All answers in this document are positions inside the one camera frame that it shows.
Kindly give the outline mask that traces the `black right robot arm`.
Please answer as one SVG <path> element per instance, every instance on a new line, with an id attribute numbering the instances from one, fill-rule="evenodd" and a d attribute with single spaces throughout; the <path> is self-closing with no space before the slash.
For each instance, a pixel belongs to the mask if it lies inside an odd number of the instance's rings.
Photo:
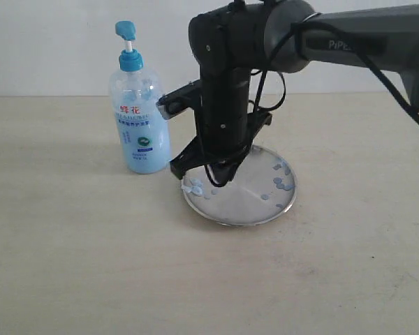
<path id="1" fill-rule="evenodd" d="M 319 61 L 369 69 L 419 125 L 419 4 L 320 13 L 306 1 L 233 1 L 195 16 L 189 45 L 200 77 L 158 101 L 167 119 L 192 109 L 196 137 L 170 162 L 182 179 L 204 167 L 232 181 L 271 109 L 249 100 L 254 70 L 296 73 Z"/>

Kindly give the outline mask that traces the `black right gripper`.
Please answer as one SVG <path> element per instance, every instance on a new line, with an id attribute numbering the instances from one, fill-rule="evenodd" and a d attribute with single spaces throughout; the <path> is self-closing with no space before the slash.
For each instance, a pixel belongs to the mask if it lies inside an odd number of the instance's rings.
<path id="1" fill-rule="evenodd" d="M 182 180 L 194 168 L 209 164 L 209 181 L 215 187 L 231 182 L 253 139 L 271 114 L 248 113 L 251 70 L 234 68 L 218 75 L 200 72 L 201 111 L 199 137 L 170 161 L 170 171 Z"/>

